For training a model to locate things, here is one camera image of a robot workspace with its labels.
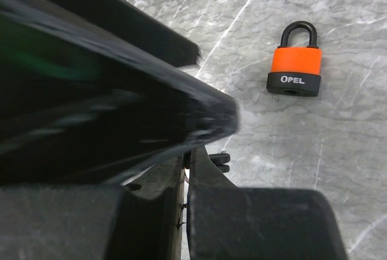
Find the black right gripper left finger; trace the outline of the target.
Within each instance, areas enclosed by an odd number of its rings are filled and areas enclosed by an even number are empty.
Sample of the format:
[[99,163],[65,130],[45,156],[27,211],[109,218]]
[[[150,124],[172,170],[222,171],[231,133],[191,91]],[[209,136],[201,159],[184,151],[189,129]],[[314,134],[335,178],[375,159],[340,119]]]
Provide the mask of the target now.
[[180,259],[182,157],[125,186],[1,188],[2,259]]

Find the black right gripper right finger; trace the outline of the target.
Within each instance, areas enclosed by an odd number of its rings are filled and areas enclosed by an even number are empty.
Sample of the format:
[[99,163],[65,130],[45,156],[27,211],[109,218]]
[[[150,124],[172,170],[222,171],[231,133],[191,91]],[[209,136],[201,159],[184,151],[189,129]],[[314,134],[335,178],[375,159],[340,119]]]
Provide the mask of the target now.
[[334,212],[311,189],[238,187],[229,154],[186,154],[191,259],[346,259]]

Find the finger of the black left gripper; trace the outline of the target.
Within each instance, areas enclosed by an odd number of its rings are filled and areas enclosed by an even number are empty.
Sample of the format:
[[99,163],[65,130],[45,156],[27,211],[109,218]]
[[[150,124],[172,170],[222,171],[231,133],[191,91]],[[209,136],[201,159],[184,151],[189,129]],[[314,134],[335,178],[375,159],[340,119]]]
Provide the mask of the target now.
[[1,182],[121,182],[234,134],[235,100],[50,0],[1,0]]
[[86,21],[174,66],[195,65],[197,44],[126,0],[50,0]]

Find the orange black padlock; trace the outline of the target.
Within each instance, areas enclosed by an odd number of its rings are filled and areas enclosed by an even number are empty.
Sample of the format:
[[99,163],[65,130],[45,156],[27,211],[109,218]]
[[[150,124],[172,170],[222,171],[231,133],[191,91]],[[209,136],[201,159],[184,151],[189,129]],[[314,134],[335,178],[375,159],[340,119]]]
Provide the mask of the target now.
[[[308,31],[306,47],[289,46],[292,31],[302,28]],[[317,46],[317,30],[307,21],[296,21],[282,33],[281,42],[275,49],[271,71],[267,75],[266,89],[272,94],[316,97],[320,90],[320,66],[322,51]]]

